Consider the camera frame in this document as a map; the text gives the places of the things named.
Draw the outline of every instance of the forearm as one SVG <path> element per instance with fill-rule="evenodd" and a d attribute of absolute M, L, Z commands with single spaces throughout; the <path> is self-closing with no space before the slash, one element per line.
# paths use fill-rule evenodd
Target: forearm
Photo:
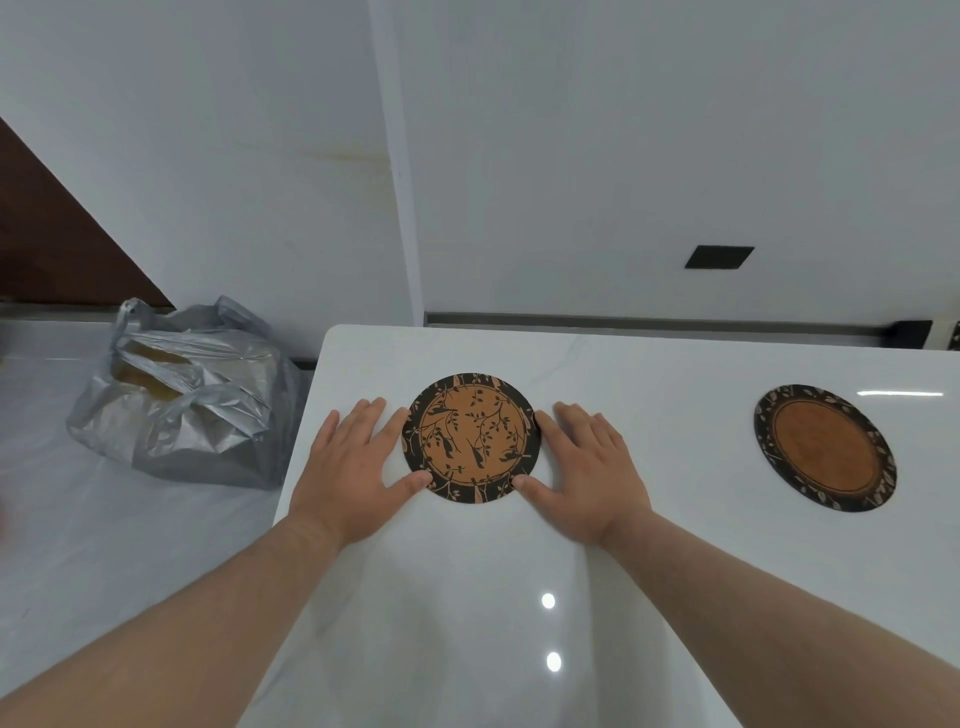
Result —
<path fill-rule="evenodd" d="M 281 521 L 0 701 L 0 725 L 236 723 L 339 545 Z"/>
<path fill-rule="evenodd" d="M 947 726 L 960 671 L 653 512 L 606 546 L 740 721 L 757 726 Z"/>

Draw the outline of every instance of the leaf pattern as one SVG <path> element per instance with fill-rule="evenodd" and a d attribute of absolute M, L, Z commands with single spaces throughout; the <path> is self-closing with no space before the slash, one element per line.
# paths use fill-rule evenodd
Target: leaf pattern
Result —
<path fill-rule="evenodd" d="M 435 382 L 411 406 L 403 453 L 411 469 L 434 474 L 431 490 L 460 502 L 508 495 L 511 478 L 529 473 L 540 430 L 529 402 L 494 376 L 457 374 Z"/>

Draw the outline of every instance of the gray plastic bag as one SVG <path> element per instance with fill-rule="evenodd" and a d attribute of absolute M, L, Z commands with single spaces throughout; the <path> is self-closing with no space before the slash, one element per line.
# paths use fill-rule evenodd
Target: gray plastic bag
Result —
<path fill-rule="evenodd" d="M 138 331 L 127 331 L 131 316 Z M 109 354 L 66 427 L 77 442 L 168 480 L 275 488 L 300 423 L 300 371 L 226 296 L 158 316 L 120 306 Z"/>

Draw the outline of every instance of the round coaster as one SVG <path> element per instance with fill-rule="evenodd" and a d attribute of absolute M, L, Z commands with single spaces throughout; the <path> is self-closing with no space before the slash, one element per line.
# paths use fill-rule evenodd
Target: round coaster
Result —
<path fill-rule="evenodd" d="M 869 511 L 897 488 L 897 464 L 862 412 L 831 392 L 789 384 L 754 411 L 760 449 L 794 489 L 837 511 Z"/>
<path fill-rule="evenodd" d="M 410 469 L 433 473 L 438 496 L 486 503 L 514 489 L 513 475 L 534 469 L 540 429 L 530 402 L 507 382 L 459 374 L 414 400 L 402 442 Z"/>

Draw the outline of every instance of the white table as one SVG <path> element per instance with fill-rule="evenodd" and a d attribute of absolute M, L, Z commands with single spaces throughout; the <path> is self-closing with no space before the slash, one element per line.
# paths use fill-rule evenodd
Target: white table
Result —
<path fill-rule="evenodd" d="M 460 372 L 505 379 L 534 408 L 565 400 L 602 411 L 664 516 L 960 664 L 960 354 L 338 326 L 324 341 L 276 518 L 330 409 L 382 396 L 389 414 Z M 853 401 L 884 434 L 900 469 L 889 503 L 832 512 L 767 464 L 754 406 L 797 382 Z M 397 446 L 385 480 L 407 472 Z M 555 473 L 544 449 L 533 475 L 550 484 Z M 557 672 L 545 662 L 553 651 Z M 423 493 L 345 551 L 261 693 L 246 725 L 737 725 L 609 558 L 566 541 L 517 494 L 464 505 Z"/>

